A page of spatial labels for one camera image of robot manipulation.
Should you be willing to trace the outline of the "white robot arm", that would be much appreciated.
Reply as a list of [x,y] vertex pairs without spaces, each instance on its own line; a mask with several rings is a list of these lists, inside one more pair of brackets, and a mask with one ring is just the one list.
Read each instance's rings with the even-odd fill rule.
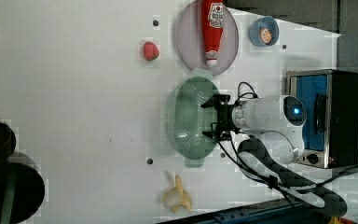
[[358,223],[358,165],[329,169],[329,176],[322,179],[294,167],[305,151],[302,131],[307,114],[301,101],[290,95],[232,105],[228,100],[227,95],[216,94],[201,105],[217,112],[217,121],[205,135],[220,143],[230,142],[233,133],[246,134],[248,138],[233,148],[245,175],[321,214]]

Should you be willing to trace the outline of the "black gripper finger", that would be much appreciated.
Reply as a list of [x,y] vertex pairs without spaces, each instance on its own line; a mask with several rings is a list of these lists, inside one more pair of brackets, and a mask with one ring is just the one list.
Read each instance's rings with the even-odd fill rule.
[[202,134],[210,139],[213,139],[213,140],[217,139],[217,135],[215,134],[215,132],[202,132]]
[[215,107],[220,104],[220,100],[218,97],[212,97],[207,102],[201,105],[202,108]]

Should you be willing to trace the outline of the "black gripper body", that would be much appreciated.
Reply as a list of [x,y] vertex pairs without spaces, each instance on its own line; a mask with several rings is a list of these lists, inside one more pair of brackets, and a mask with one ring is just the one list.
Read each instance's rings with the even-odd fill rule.
[[234,105],[229,104],[229,95],[216,94],[215,98],[217,99],[217,103],[214,107],[217,112],[217,125],[214,132],[218,140],[230,140],[231,132],[237,132],[237,127],[232,118]]

